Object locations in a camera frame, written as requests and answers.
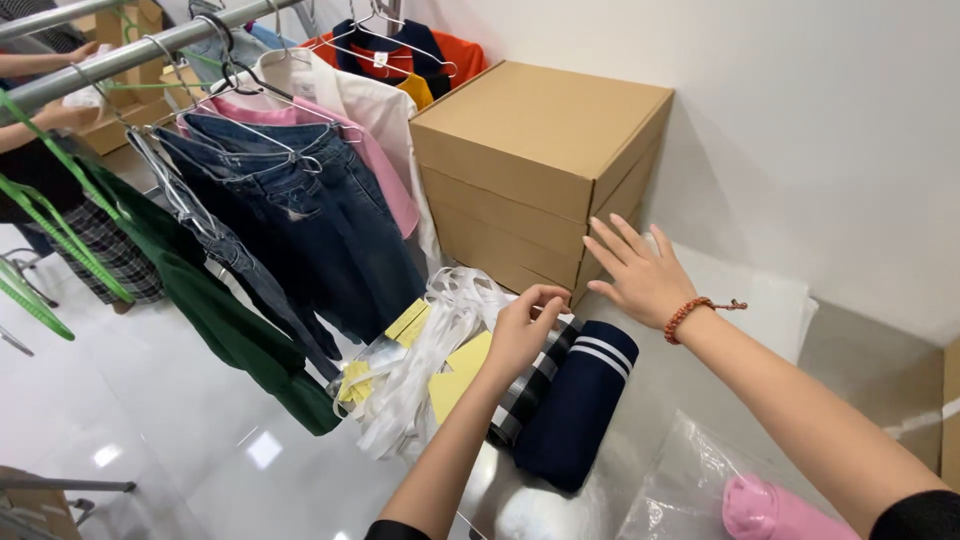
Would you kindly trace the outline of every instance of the striped navy cloth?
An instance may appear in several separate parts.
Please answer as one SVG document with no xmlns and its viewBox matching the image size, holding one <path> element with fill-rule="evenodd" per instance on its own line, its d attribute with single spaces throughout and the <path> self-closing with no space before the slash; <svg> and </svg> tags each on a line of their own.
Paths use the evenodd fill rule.
<svg viewBox="0 0 960 540">
<path fill-rule="evenodd" d="M 639 350 L 614 325 L 586 321 L 514 446 L 517 467 L 568 493 L 584 485 Z"/>
<path fill-rule="evenodd" d="M 490 429 L 487 430 L 487 441 L 497 448 L 510 449 L 514 446 L 520 430 L 533 417 L 550 389 L 550 381 L 564 365 L 567 351 L 580 335 L 584 323 L 573 315 L 561 315 L 557 325 L 560 329 L 550 331 L 547 335 L 533 366 L 527 368 L 500 398 Z"/>
</svg>

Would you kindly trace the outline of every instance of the person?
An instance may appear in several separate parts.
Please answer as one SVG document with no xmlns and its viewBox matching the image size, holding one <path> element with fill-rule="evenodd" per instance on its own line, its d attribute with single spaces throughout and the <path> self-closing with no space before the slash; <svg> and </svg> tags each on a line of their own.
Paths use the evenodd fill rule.
<svg viewBox="0 0 960 540">
<path fill-rule="evenodd" d="M 0 86 L 10 90 L 23 84 L 29 76 L 60 69 L 83 61 L 97 48 L 88 43 L 69 53 L 39 55 L 0 54 Z M 100 110 L 67 107 L 62 100 L 47 104 L 31 118 L 43 131 L 77 132 L 94 123 Z M 70 140 L 57 138 L 69 148 Z M 46 147 L 36 134 L 22 123 L 0 128 L 0 174 L 18 184 L 39 191 L 54 206 L 63 220 L 110 274 L 127 290 L 134 301 L 149 304 L 164 297 L 163 284 L 154 265 L 109 215 L 84 195 L 80 182 Z M 89 270 L 63 249 L 53 237 L 5 193 L 0 192 L 0 223 L 24 226 L 47 236 L 54 250 L 66 260 L 70 269 L 104 303 L 118 314 L 128 312 L 133 304 L 121 300 Z"/>
<path fill-rule="evenodd" d="M 663 331 L 697 291 L 656 226 L 655 253 L 616 215 L 620 235 L 593 218 L 601 243 L 584 243 L 613 277 L 588 287 L 640 324 Z M 570 293 L 549 285 L 527 289 L 497 318 L 483 367 L 457 402 L 367 534 L 443 540 L 447 537 L 493 412 L 514 379 L 530 366 Z M 720 378 L 807 479 L 860 537 L 871 540 L 960 538 L 960 495 L 916 457 L 796 366 L 708 307 L 695 307 L 675 337 Z"/>
</svg>

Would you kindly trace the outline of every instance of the pink shirt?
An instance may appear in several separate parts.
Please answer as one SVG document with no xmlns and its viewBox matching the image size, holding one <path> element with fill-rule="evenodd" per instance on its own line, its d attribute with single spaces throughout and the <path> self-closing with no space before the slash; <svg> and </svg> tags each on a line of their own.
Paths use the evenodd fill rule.
<svg viewBox="0 0 960 540">
<path fill-rule="evenodd" d="M 376 181 L 380 185 L 380 191 L 383 192 L 383 198 L 387 201 L 387 207 L 390 209 L 390 214 L 394 217 L 394 221 L 396 221 L 396 225 L 400 229 L 400 234 L 402 234 L 404 238 L 410 237 L 417 227 L 417 221 L 420 219 L 420 211 L 417 208 L 417 204 L 414 203 L 410 197 L 410 193 L 408 193 L 403 186 L 403 182 L 400 180 L 396 170 L 390 165 L 390 161 L 387 159 L 387 155 L 383 153 L 383 149 L 380 148 L 376 139 L 363 129 L 363 126 L 339 114 L 330 112 L 315 103 L 302 99 L 299 96 L 294 97 L 294 103 L 303 107 L 303 109 L 287 107 L 281 110 L 245 109 L 241 107 L 243 104 L 242 98 L 244 97 L 247 96 L 236 94 L 230 96 L 229 102 L 225 99 L 213 98 L 204 102 L 204 104 L 195 109 L 194 112 L 203 113 L 204 108 L 209 108 L 210 110 L 206 112 L 217 112 L 237 122 L 263 124 L 267 126 L 318 124 L 329 122 L 332 119 L 333 121 L 343 124 L 345 128 L 356 128 L 345 129 L 343 131 L 344 137 L 350 140 L 359 140 L 359 142 L 351 142 L 350 145 L 353 147 L 353 151 L 357 153 L 357 156 L 360 157 L 373 172 L 374 176 L 376 176 Z M 317 116 L 317 114 L 311 111 L 326 116 L 326 118 Z M 180 133 L 185 135 L 186 126 L 179 116 L 177 117 L 177 127 L 180 129 Z"/>
</svg>

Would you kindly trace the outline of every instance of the hand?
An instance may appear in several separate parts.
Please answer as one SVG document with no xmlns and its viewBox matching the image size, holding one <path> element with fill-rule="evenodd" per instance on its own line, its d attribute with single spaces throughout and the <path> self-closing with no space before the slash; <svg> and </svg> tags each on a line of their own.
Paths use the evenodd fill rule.
<svg viewBox="0 0 960 540">
<path fill-rule="evenodd" d="M 656 225 L 650 226 L 650 233 L 657 240 L 659 255 L 622 217 L 610 214 L 610 220 L 623 238 L 593 217 L 590 225 L 607 248 L 589 236 L 584 236 L 584 244 L 613 276 L 614 283 L 593 281 L 587 287 L 606 296 L 638 323 L 663 330 L 677 310 L 697 298 L 697 290 L 677 262 L 673 244 Z"/>
<path fill-rule="evenodd" d="M 570 312 L 565 305 L 569 299 L 570 292 L 564 288 L 534 285 L 500 309 L 481 372 L 509 386 L 537 359 L 557 316 Z"/>
<path fill-rule="evenodd" d="M 100 109 L 95 107 L 65 107 L 62 100 L 52 101 L 34 116 L 34 124 L 41 130 L 69 129 L 77 132 L 97 121 Z"/>
<path fill-rule="evenodd" d="M 82 45 L 80 48 L 74 50 L 73 52 L 64 53 L 63 59 L 67 63 L 78 63 L 86 60 L 86 58 L 97 51 L 97 42 L 90 41 L 86 45 Z"/>
</svg>

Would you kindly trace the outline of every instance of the black sleeve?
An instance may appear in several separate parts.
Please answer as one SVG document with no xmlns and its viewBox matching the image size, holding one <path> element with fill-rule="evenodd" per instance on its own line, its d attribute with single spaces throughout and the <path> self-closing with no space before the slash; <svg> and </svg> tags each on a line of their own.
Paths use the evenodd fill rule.
<svg viewBox="0 0 960 540">
<path fill-rule="evenodd" d="M 430 540 L 430 537 L 401 522 L 379 520 L 373 522 L 364 540 Z"/>
<path fill-rule="evenodd" d="M 924 491 L 887 508 L 874 524 L 870 540 L 960 539 L 960 495 Z"/>
</svg>

